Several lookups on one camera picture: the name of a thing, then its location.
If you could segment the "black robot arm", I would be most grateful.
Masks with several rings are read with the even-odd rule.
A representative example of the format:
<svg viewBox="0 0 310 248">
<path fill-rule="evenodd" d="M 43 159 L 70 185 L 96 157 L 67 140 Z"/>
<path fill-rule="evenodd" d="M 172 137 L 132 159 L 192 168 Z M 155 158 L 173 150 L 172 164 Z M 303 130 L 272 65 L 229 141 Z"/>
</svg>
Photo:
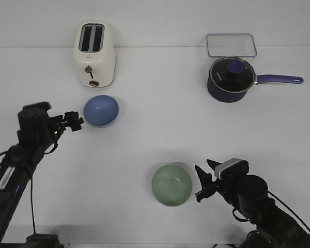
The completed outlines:
<svg viewBox="0 0 310 248">
<path fill-rule="evenodd" d="M 66 128 L 78 131 L 84 122 L 78 112 L 50 117 L 48 102 L 24 106 L 18 113 L 18 143 L 5 151 L 0 163 L 0 243 L 11 218 L 48 149 L 54 151 Z"/>
<path fill-rule="evenodd" d="M 233 212 L 242 215 L 236 220 L 255 225 L 240 247 L 310 247 L 310 228 L 296 213 L 288 214 L 276 205 L 279 198 L 269 192 L 261 177 L 249 173 L 248 161 L 232 158 L 220 163 L 208 159 L 207 164 L 213 173 L 195 166 L 201 185 L 196 200 L 219 193 L 232 205 Z"/>
</svg>

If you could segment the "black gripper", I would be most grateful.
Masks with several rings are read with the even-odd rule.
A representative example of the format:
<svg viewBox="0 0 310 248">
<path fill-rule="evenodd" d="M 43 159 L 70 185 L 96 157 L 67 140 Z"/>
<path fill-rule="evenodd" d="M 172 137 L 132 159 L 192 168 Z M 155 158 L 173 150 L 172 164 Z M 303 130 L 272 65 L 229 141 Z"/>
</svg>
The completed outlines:
<svg viewBox="0 0 310 248">
<path fill-rule="evenodd" d="M 64 117 L 50 117 L 48 111 L 41 108 L 22 109 L 18 113 L 18 121 L 20 145 L 52 145 L 59 140 L 65 128 L 70 128 L 73 132 L 79 131 L 84 123 L 78 112 L 65 112 Z"/>
<path fill-rule="evenodd" d="M 215 171 L 216 167 L 221 163 L 207 159 L 207 164 Z M 206 173 L 198 165 L 195 165 L 196 173 L 200 180 L 201 190 L 195 194 L 196 201 L 201 202 L 205 198 L 209 198 L 218 192 L 224 200 L 229 204 L 238 204 L 237 195 L 237 179 L 233 180 L 220 180 L 212 181 L 212 174 Z"/>
</svg>

